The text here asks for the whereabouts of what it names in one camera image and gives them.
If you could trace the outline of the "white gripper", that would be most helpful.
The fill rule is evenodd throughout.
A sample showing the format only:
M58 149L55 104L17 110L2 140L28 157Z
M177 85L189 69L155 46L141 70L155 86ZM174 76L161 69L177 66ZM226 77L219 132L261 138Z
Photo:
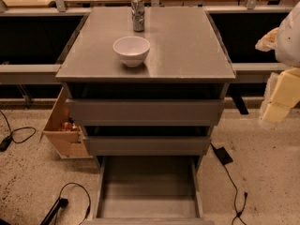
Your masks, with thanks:
M260 109L261 124L278 124L300 101L300 68L272 73L267 81Z

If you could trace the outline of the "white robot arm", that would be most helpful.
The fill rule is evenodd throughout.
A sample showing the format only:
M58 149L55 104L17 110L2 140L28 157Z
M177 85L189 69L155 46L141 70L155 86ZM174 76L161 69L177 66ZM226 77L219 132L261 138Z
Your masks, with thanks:
M300 2L279 27L256 43L255 49L274 50L276 59L288 67L268 79L260 110L260 124L267 128L280 123L300 101Z

